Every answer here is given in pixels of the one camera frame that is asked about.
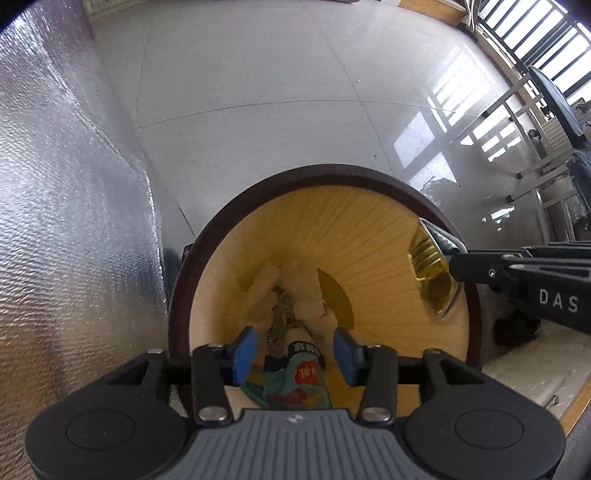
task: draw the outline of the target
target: round wooden container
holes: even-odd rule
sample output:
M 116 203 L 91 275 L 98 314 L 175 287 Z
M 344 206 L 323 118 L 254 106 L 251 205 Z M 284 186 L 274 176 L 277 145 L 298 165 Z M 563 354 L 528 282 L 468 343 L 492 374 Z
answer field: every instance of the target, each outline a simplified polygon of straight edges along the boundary
M 317 266 L 328 307 L 363 340 L 405 356 L 440 348 L 481 367 L 476 289 L 466 286 L 440 321 L 420 299 L 408 258 L 419 218 L 459 238 L 419 192 L 368 168 L 315 165 L 259 182 L 209 222 L 183 262 L 170 306 L 171 355 L 234 340 L 244 325 L 232 317 L 232 302 L 266 262 L 295 257 Z M 327 367 L 327 384 L 333 405 L 355 414 L 363 388 L 348 387 L 335 365 Z M 180 396 L 190 411 L 190 388 Z M 398 415 L 418 405 L 417 387 L 402 385 Z

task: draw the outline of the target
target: silver foil wall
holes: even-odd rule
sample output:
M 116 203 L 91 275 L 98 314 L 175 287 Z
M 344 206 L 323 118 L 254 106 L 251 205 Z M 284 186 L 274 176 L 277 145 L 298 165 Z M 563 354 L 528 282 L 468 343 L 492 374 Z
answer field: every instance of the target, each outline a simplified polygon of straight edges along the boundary
M 166 345 L 193 235 L 93 48 L 82 3 L 41 0 L 0 33 L 0 478 L 43 407 Z

